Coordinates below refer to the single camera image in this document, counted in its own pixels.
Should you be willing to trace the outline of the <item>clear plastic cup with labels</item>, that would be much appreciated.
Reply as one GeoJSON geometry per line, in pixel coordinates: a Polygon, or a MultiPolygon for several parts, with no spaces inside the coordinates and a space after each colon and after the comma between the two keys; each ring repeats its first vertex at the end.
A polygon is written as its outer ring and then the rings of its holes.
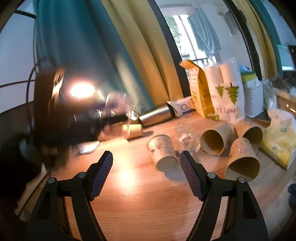
{"type": "Polygon", "coordinates": [[[122,120],[119,123],[108,122],[101,132],[103,136],[106,138],[117,138],[127,135],[130,131],[130,125],[133,121],[138,120],[139,116],[134,101],[128,94],[110,92],[103,109],[103,117],[115,119],[121,115],[127,117],[127,120],[122,120]]]}

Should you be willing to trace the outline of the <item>brown printed paper cup front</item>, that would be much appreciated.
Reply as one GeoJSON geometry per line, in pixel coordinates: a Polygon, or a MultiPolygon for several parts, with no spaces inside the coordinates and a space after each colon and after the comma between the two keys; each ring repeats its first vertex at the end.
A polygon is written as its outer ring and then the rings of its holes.
{"type": "Polygon", "coordinates": [[[229,160],[225,168],[225,178],[254,180],[260,172],[260,161],[247,138],[237,138],[231,145],[229,160]]]}

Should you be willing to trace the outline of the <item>small brown paper cup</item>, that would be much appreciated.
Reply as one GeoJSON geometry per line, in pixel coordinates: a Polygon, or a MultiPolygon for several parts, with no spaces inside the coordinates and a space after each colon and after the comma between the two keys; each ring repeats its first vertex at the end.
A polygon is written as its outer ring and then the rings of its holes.
{"type": "Polygon", "coordinates": [[[122,135],[126,140],[143,136],[143,126],[141,124],[130,124],[122,126],[122,135]]]}

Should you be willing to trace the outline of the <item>brown paper cup left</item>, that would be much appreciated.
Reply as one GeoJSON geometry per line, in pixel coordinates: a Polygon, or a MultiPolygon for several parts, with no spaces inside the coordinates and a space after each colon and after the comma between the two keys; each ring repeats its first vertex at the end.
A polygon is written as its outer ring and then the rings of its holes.
{"type": "Polygon", "coordinates": [[[234,125],[219,122],[206,129],[200,138],[202,149],[211,156],[219,156],[233,139],[234,125]]]}

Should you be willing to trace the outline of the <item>white printed paper cup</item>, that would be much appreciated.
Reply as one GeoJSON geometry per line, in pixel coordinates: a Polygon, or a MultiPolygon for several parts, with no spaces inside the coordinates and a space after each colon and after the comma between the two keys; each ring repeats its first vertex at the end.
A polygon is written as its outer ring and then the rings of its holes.
{"type": "Polygon", "coordinates": [[[152,137],[147,143],[147,150],[158,171],[167,172],[177,166],[177,156],[169,136],[152,137]]]}

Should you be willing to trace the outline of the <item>brown paper cup back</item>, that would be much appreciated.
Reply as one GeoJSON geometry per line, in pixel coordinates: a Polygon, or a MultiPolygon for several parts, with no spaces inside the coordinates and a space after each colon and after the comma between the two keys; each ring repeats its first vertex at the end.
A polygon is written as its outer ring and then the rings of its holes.
{"type": "Polygon", "coordinates": [[[254,150],[257,150],[263,140],[262,128],[249,120],[240,120],[235,124],[235,130],[239,138],[246,138],[252,145],[254,150]]]}

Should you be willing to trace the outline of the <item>clear plastic cup lying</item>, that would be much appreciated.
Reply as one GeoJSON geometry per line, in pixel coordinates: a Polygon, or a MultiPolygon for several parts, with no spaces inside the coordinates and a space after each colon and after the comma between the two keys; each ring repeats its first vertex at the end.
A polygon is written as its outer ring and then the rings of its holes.
{"type": "Polygon", "coordinates": [[[200,150],[199,135],[185,123],[180,123],[175,127],[175,139],[178,142],[179,153],[189,151],[193,155],[200,150]]]}

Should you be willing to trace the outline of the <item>bagged white paper cup stack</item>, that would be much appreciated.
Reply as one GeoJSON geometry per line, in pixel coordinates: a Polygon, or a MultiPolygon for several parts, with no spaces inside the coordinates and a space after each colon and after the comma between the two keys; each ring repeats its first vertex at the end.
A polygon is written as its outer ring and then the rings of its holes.
{"type": "Polygon", "coordinates": [[[235,58],[222,64],[204,67],[214,113],[209,114],[215,121],[235,124],[245,118],[243,83],[235,58]]]}

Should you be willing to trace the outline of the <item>white desk lamp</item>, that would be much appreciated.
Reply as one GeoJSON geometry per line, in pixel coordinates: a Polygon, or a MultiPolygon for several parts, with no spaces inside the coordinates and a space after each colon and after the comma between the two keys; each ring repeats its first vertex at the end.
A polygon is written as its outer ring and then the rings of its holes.
{"type": "MultiPolygon", "coordinates": [[[[71,97],[75,101],[74,110],[77,111],[79,121],[89,121],[89,115],[92,107],[92,97],[95,94],[95,87],[88,82],[77,82],[70,89],[71,97]]],[[[83,142],[78,144],[77,147],[81,155],[93,153],[100,145],[98,140],[83,142]]]]}

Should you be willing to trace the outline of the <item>dark sock on floor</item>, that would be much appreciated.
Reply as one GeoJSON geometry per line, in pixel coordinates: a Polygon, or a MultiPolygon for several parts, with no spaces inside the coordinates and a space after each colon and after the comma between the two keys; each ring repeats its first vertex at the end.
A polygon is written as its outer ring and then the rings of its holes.
{"type": "Polygon", "coordinates": [[[290,208],[292,210],[294,210],[296,207],[296,184],[293,183],[293,184],[289,185],[287,190],[290,194],[288,204],[289,204],[290,208]]]}

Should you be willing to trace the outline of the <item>yellow plastic bag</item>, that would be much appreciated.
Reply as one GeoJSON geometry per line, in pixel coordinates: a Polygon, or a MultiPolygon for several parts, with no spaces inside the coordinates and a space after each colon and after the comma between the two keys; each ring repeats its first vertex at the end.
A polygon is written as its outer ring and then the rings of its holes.
{"type": "Polygon", "coordinates": [[[260,149],[288,169],[295,160],[295,118],[281,109],[268,111],[270,125],[263,131],[260,149]]]}

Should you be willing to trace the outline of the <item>teal curtain left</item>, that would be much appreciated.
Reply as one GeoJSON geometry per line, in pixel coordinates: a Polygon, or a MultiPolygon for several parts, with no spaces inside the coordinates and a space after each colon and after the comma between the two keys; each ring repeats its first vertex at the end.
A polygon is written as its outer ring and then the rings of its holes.
{"type": "Polygon", "coordinates": [[[101,1],[33,1],[36,54],[41,68],[65,67],[64,91],[91,82],[104,101],[126,93],[139,113],[154,107],[117,30],[101,1]]]}

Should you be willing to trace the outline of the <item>teal curtain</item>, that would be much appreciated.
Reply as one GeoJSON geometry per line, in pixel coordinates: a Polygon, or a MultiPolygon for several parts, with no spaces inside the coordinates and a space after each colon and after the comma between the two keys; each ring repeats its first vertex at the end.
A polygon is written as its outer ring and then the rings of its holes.
{"type": "Polygon", "coordinates": [[[117,30],[101,1],[33,1],[36,54],[41,68],[65,67],[64,91],[91,82],[104,101],[126,93],[139,113],[154,107],[117,30]]]}
{"type": "Polygon", "coordinates": [[[256,13],[258,14],[261,22],[264,25],[264,28],[269,36],[269,39],[271,41],[273,51],[275,54],[275,59],[276,59],[276,67],[277,67],[277,73],[280,76],[283,76],[283,71],[282,71],[282,64],[281,64],[281,59],[280,59],[280,53],[278,50],[278,45],[280,45],[280,38],[278,36],[278,33],[276,31],[275,25],[266,10],[264,4],[262,1],[257,1],[257,0],[250,0],[249,1],[252,5],[252,7],[255,9],[256,13]]]}

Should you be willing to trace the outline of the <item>stainless steel thermos bottle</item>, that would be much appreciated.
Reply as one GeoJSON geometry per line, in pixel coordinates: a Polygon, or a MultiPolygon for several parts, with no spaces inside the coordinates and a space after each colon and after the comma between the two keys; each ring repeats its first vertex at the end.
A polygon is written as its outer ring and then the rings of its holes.
{"type": "Polygon", "coordinates": [[[139,121],[144,127],[148,127],[169,121],[172,118],[175,118],[173,108],[168,103],[164,103],[157,108],[150,110],[148,113],[139,116],[139,121]]]}

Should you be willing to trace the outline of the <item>yellow curtain left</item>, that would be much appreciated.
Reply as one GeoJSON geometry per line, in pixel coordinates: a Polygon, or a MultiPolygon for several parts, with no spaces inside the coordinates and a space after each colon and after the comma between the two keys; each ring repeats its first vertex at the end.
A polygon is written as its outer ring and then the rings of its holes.
{"type": "Polygon", "coordinates": [[[168,44],[148,1],[103,1],[153,104],[183,98],[168,44]]]}

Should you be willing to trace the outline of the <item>yellow curtain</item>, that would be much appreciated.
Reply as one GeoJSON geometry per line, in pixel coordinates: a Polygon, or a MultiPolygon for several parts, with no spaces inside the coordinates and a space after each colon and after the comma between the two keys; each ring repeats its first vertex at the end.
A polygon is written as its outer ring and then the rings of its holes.
{"type": "Polygon", "coordinates": [[[168,44],[148,1],[103,1],[153,104],[183,98],[168,44]]]}
{"type": "Polygon", "coordinates": [[[249,1],[237,0],[235,4],[246,18],[248,30],[255,42],[262,79],[276,77],[278,73],[273,47],[258,14],[249,1]]]}

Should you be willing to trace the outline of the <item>white blue small box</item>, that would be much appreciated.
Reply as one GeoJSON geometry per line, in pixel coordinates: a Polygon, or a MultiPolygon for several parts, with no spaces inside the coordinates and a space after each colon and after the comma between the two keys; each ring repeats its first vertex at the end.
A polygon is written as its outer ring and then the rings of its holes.
{"type": "Polygon", "coordinates": [[[167,104],[173,109],[177,118],[181,117],[183,114],[195,110],[195,105],[191,96],[175,101],[167,101],[167,104]]]}

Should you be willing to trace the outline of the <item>white plastic basket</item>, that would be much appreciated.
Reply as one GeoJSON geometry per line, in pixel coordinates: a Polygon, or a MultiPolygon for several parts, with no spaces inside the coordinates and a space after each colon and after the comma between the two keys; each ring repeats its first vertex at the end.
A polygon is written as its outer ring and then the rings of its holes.
{"type": "Polygon", "coordinates": [[[241,72],[245,95],[245,115],[254,118],[263,112],[263,85],[255,72],[241,72]]]}

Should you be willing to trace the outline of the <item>yellow paper bag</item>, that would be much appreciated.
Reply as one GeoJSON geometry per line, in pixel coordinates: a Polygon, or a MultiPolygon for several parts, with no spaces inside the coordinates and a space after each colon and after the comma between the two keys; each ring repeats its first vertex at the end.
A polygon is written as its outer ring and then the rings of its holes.
{"type": "Polygon", "coordinates": [[[183,60],[179,65],[188,71],[190,92],[196,111],[203,118],[210,118],[215,111],[204,71],[191,60],[183,60]]]}

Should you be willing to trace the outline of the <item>computer monitor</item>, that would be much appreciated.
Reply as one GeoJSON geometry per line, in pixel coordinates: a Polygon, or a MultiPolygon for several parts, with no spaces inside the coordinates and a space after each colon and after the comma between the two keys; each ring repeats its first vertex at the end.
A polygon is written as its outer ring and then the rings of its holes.
{"type": "Polygon", "coordinates": [[[287,46],[277,45],[280,60],[281,60],[281,68],[283,71],[295,71],[295,65],[293,63],[293,59],[291,53],[287,46]]]}

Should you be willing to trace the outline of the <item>hanging blue cloth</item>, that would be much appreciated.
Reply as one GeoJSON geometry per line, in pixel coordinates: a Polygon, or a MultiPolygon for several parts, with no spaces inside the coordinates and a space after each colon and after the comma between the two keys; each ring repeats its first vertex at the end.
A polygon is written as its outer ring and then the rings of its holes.
{"type": "Polygon", "coordinates": [[[212,58],[221,50],[220,42],[212,24],[202,8],[196,8],[188,16],[189,25],[195,36],[198,49],[203,51],[207,58],[212,58]]]}

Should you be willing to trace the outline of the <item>yellow curtain right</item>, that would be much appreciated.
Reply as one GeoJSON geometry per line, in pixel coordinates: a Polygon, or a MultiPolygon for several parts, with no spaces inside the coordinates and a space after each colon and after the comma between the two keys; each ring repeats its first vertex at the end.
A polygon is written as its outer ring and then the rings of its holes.
{"type": "Polygon", "coordinates": [[[262,79],[276,77],[278,73],[273,47],[258,14],[249,1],[237,0],[235,4],[246,18],[248,30],[255,42],[262,79]]]}

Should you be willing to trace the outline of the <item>teal curtain right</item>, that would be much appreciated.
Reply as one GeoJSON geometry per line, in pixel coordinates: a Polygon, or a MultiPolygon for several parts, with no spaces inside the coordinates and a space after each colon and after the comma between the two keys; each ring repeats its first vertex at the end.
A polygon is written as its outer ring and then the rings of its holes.
{"type": "Polygon", "coordinates": [[[277,67],[277,73],[280,76],[283,76],[283,71],[282,71],[282,64],[281,64],[281,59],[280,59],[280,53],[278,50],[278,45],[280,45],[280,38],[278,36],[278,33],[276,31],[275,25],[266,10],[264,4],[262,1],[257,1],[257,0],[250,0],[249,1],[252,5],[252,7],[255,9],[256,13],[258,14],[261,22],[264,25],[264,28],[269,36],[269,39],[271,41],[273,51],[275,54],[275,59],[276,59],[276,67],[277,67]]]}

